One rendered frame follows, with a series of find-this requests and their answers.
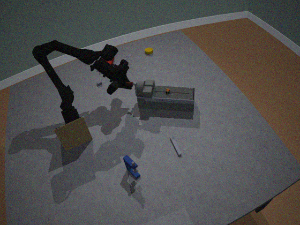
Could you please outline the yellow short cylinder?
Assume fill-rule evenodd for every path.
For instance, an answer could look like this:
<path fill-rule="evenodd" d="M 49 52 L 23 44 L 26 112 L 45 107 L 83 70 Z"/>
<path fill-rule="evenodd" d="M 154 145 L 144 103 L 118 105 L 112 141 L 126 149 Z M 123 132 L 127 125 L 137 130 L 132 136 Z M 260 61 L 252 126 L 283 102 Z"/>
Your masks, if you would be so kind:
<path fill-rule="evenodd" d="M 150 47 L 148 47 L 148 48 L 145 49 L 145 53 L 146 54 L 152 54 L 153 53 L 153 49 L 150 48 Z"/>

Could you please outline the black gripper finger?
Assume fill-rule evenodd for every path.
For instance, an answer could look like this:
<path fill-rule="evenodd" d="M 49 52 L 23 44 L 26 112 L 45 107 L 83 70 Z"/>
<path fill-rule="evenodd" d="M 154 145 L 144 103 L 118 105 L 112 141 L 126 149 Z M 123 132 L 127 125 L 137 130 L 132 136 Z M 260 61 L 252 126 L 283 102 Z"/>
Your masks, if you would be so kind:
<path fill-rule="evenodd" d="M 128 77 L 127 77 L 127 74 L 123 75 L 120 79 L 123 79 L 123 78 L 124 78 L 125 82 L 130 82 Z"/>
<path fill-rule="evenodd" d="M 123 89 L 132 89 L 125 81 L 124 78 L 121 80 L 120 84 L 119 84 L 119 88 L 123 88 Z"/>

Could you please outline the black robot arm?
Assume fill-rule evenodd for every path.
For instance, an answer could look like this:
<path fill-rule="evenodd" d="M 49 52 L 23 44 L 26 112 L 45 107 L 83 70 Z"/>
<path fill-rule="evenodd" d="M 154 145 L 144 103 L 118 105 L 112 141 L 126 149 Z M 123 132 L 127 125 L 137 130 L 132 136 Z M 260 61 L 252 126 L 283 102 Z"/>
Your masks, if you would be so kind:
<path fill-rule="evenodd" d="M 60 108 L 63 111 L 61 111 L 61 114 L 63 116 L 65 124 L 68 124 L 74 120 L 79 119 L 79 114 L 77 109 L 72 106 L 72 102 L 74 101 L 74 92 L 71 90 L 69 85 L 66 87 L 63 84 L 47 59 L 47 55 L 55 50 L 76 57 L 81 62 L 87 65 L 92 64 L 96 60 L 93 65 L 90 65 L 91 71 L 96 69 L 100 73 L 104 73 L 109 66 L 109 63 L 107 61 L 112 61 L 112 59 L 118 53 L 118 49 L 112 45 L 106 44 L 102 51 L 95 52 L 89 49 L 78 49 L 73 46 L 58 42 L 57 40 L 34 47 L 32 51 L 33 56 L 39 62 L 39 64 L 44 67 L 46 73 L 49 75 L 50 79 L 59 92 L 59 95 L 62 99 Z M 129 69 L 127 64 L 128 62 L 124 59 L 120 61 L 120 64 L 118 66 L 115 64 L 115 69 L 111 70 L 113 76 L 118 79 L 120 75 L 125 75 L 127 73 L 127 70 Z"/>

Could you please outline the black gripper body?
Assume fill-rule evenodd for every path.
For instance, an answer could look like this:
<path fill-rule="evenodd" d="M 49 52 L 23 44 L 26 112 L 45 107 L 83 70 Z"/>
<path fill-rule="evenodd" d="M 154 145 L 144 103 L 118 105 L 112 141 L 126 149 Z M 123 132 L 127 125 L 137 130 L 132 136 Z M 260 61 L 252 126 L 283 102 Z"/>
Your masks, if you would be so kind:
<path fill-rule="evenodd" d="M 105 76 L 106 77 L 108 77 L 109 79 L 110 79 L 110 82 L 112 82 L 109 86 L 108 86 L 108 88 L 107 88 L 107 93 L 108 94 L 110 94 L 110 95 L 112 95 L 117 89 L 118 89 L 118 87 L 119 87 L 119 84 L 120 84 L 120 82 L 121 82 L 121 77 L 123 76 L 123 75 L 120 75 L 119 76 L 119 78 L 117 79 L 116 77 L 114 77 L 113 76 L 113 74 L 112 74 L 112 72 L 111 72 L 111 70 L 113 69 L 115 69 L 115 67 L 113 67 L 114 66 L 114 64 L 109 64 L 109 66 L 108 66 L 108 68 L 106 69 L 106 71 L 103 73 L 103 77 L 105 78 Z"/>

